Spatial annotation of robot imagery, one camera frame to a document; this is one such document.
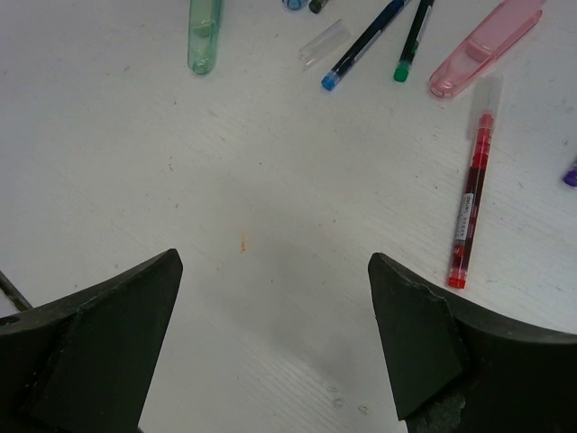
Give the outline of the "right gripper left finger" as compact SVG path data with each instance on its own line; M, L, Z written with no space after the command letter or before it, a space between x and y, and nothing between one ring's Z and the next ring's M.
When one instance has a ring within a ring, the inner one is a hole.
M182 273L169 249L39 307L3 276L1 430L139 431Z

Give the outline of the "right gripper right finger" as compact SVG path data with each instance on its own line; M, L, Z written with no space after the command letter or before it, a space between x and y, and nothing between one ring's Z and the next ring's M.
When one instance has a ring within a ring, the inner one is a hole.
M368 274L397 416L409 431L575 431L575 335L481 307L383 253Z

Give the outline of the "red pen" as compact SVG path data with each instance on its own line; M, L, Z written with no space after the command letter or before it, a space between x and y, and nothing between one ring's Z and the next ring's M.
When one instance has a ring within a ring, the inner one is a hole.
M491 75L480 81L476 87L475 108L478 115L474 129L472 159L457 218L447 277L447 285L453 289L464 289L467 281L503 81L502 76Z

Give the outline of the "pink transparent highlighter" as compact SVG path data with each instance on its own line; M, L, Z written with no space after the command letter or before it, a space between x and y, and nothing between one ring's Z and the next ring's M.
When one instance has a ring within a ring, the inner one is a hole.
M499 3L432 74L432 95L449 99L461 93L536 26L543 4L542 0Z

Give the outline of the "green transparent highlighter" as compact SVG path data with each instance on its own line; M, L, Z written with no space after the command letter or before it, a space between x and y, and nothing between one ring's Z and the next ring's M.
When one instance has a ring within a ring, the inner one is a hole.
M215 66L221 23L221 0L191 0L188 18L188 67L196 75Z

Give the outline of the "black pen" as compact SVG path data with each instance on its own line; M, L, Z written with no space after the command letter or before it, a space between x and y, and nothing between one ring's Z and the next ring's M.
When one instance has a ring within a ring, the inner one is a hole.
M308 7L313 14L319 14L328 2L329 0L310 0Z

